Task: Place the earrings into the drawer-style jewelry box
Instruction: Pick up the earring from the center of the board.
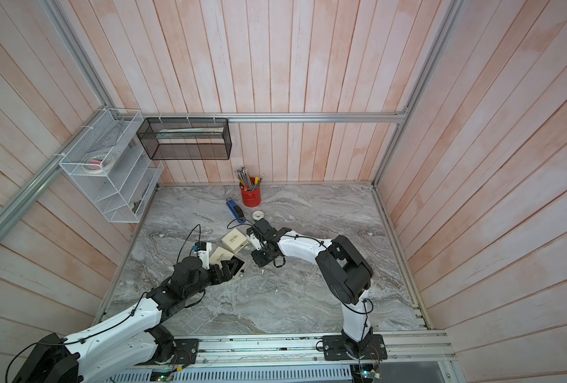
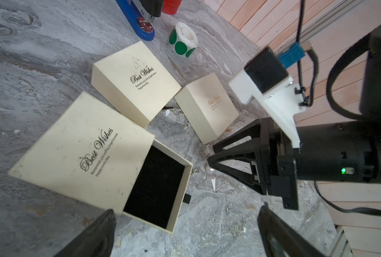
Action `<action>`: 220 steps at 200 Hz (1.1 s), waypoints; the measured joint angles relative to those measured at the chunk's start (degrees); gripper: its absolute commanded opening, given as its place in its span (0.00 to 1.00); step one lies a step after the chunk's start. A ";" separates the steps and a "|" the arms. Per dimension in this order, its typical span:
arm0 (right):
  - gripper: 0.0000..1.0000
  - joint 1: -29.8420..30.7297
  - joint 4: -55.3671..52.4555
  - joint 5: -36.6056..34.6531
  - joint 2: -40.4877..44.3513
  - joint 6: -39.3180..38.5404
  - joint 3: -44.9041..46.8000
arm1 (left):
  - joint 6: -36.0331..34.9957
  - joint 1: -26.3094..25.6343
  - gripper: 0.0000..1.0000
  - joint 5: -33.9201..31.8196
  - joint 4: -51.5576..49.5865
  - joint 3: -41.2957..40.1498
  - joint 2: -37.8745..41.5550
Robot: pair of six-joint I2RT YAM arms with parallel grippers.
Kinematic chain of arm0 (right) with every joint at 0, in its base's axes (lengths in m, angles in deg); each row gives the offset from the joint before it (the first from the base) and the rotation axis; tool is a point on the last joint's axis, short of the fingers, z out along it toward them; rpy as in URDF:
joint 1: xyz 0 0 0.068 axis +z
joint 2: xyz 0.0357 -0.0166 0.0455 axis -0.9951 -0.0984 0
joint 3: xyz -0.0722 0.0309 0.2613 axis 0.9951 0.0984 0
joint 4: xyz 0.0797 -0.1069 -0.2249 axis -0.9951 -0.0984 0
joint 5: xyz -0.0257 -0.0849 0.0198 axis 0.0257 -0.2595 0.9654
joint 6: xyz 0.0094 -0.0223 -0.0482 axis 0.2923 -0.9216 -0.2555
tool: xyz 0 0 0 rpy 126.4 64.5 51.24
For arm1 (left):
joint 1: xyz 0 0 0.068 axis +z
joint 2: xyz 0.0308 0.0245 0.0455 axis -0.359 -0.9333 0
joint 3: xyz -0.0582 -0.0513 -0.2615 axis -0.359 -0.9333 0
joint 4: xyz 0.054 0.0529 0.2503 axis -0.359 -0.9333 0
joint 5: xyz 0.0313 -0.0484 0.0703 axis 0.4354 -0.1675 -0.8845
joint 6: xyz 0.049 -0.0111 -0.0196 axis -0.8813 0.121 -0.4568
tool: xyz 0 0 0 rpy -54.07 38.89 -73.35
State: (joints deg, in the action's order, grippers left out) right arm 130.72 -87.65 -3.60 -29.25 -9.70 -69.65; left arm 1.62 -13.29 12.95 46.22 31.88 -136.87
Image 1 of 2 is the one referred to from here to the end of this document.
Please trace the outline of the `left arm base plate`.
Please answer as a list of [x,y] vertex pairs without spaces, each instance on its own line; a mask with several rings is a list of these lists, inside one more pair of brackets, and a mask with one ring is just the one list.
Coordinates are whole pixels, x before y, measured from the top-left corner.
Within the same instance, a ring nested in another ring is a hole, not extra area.
[[166,340],[159,345],[153,356],[156,364],[192,365],[196,363],[200,340],[180,338]]

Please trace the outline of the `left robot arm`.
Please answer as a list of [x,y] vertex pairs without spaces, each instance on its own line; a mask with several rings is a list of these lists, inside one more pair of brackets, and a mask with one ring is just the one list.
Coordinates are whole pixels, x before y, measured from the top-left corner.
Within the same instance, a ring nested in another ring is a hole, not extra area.
[[244,262],[218,263],[183,258],[173,274],[138,302],[97,325],[60,337],[49,334],[28,346],[30,354],[7,382],[100,382],[133,365],[167,364],[176,358],[176,341],[164,323],[207,287],[233,279]]

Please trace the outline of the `small cream jewelry box front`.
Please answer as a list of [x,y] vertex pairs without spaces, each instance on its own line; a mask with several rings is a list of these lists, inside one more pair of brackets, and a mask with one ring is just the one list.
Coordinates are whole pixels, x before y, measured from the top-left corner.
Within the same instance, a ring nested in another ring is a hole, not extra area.
[[210,267],[212,265],[228,266],[233,274],[233,278],[243,270],[245,261],[235,256],[232,252],[218,247],[210,257]]

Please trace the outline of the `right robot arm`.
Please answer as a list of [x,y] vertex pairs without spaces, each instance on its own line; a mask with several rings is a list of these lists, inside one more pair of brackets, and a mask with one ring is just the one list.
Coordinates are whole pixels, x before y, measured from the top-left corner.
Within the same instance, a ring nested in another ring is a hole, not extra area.
[[369,321],[374,303],[368,297],[374,271],[369,262],[345,236],[316,239],[289,228],[276,229],[262,219],[246,231],[254,247],[251,256],[258,267],[275,265],[281,258],[298,258],[318,266],[329,291],[341,303],[343,328],[340,335],[322,338],[324,357],[336,359],[336,352],[362,359],[369,351],[374,331]]

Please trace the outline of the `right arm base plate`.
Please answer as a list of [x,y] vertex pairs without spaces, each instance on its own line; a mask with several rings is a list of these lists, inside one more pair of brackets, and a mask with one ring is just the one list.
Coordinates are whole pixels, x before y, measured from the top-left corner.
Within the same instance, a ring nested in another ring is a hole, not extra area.
[[385,343],[380,334],[369,333],[356,342],[346,335],[325,335],[321,338],[322,351],[327,361],[376,360],[388,358]]

